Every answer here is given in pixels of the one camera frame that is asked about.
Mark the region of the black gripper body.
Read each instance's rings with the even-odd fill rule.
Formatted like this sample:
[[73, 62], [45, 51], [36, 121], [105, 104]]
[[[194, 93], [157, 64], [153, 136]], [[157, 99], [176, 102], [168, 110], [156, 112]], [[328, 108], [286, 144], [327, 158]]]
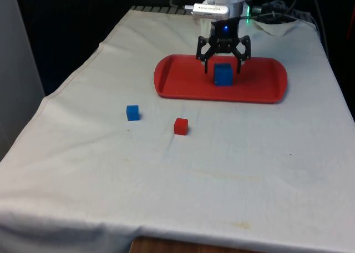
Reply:
[[232, 53], [239, 44], [239, 17], [211, 23], [210, 46], [215, 53]]

